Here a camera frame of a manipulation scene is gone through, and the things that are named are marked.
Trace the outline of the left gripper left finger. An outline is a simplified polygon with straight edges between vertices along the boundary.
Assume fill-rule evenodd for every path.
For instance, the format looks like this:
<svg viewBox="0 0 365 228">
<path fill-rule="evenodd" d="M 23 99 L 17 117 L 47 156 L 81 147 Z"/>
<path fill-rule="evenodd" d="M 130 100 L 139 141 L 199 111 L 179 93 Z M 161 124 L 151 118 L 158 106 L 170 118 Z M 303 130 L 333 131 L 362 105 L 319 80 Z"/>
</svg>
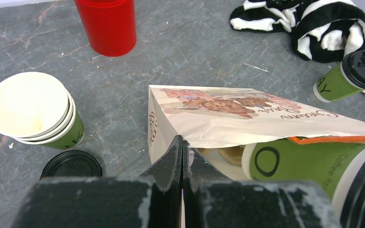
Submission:
<svg viewBox="0 0 365 228">
<path fill-rule="evenodd" d="M 55 177 L 37 182 L 14 228 L 177 228 L 183 138 L 140 176 Z"/>
</svg>

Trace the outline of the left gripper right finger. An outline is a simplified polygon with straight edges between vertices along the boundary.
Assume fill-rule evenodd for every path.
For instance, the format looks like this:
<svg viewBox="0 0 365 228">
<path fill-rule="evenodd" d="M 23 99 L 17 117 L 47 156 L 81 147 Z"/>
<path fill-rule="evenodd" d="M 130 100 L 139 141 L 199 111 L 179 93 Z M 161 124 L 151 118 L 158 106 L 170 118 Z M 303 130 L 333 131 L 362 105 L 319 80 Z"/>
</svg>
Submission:
<svg viewBox="0 0 365 228">
<path fill-rule="evenodd" d="M 338 228 L 330 200 L 310 181 L 232 180 L 183 142 L 185 228 Z"/>
</svg>

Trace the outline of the brown paper takeout bag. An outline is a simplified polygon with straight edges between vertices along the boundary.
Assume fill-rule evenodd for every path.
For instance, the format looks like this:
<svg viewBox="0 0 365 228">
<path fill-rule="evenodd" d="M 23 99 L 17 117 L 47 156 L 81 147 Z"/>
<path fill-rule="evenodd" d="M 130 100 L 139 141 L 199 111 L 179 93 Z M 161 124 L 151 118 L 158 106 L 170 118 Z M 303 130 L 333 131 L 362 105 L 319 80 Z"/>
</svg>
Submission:
<svg viewBox="0 0 365 228">
<path fill-rule="evenodd" d="M 176 135 L 194 148 L 244 149 L 282 139 L 365 144 L 365 122 L 254 89 L 150 85 L 148 98 L 152 162 Z M 242 166 L 216 167 L 231 178 L 248 178 Z"/>
</svg>

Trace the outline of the green paper coffee cup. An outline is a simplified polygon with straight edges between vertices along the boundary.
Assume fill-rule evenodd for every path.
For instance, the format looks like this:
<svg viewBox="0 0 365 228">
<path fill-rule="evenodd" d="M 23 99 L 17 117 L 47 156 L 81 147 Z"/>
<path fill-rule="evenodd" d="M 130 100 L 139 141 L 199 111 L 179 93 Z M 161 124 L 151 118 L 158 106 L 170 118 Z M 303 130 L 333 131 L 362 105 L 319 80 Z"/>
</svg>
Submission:
<svg viewBox="0 0 365 228">
<path fill-rule="evenodd" d="M 320 101 L 329 103 L 365 90 L 349 81 L 343 72 L 341 63 L 314 84 L 314 95 Z"/>
</svg>

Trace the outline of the black plastic cup lid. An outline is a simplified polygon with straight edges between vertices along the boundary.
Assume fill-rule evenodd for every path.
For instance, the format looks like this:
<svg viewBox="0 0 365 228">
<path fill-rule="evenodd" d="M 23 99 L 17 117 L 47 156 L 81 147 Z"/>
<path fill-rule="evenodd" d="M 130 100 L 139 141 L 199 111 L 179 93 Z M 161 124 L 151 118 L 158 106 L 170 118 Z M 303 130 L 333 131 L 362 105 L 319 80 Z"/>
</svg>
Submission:
<svg viewBox="0 0 365 228">
<path fill-rule="evenodd" d="M 341 66 L 351 83 L 365 89 L 365 50 L 347 54 L 343 58 Z"/>
</svg>

